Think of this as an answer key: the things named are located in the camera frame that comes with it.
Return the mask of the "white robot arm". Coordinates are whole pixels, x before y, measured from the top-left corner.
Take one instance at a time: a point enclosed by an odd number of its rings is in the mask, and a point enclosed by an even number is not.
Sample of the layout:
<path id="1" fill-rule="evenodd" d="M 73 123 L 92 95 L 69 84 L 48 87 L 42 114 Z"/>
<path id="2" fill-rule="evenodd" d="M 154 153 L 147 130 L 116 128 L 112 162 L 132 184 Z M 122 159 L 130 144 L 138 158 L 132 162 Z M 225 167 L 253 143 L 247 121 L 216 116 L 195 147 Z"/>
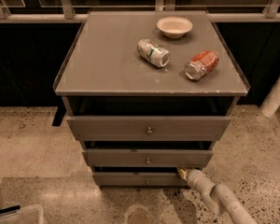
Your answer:
<path id="1" fill-rule="evenodd" d="M 197 169 L 177 169 L 191 189 L 199 192 L 203 203 L 216 215 L 227 212 L 234 224 L 258 224 L 235 194 L 224 184 L 214 183 Z"/>

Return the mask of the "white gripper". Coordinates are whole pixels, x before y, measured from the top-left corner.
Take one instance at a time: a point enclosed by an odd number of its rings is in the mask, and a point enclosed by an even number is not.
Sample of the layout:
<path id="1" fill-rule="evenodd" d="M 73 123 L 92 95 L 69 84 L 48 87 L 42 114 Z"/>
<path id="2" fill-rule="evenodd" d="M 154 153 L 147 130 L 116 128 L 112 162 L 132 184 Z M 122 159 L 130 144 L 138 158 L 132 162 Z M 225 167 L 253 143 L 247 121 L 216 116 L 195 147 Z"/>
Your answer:
<path id="1" fill-rule="evenodd" d="M 182 179 L 188 180 L 188 184 L 192 189 L 198 191 L 207 191 L 213 187 L 213 182 L 200 170 L 189 170 L 185 168 L 178 168 L 177 171 Z"/>

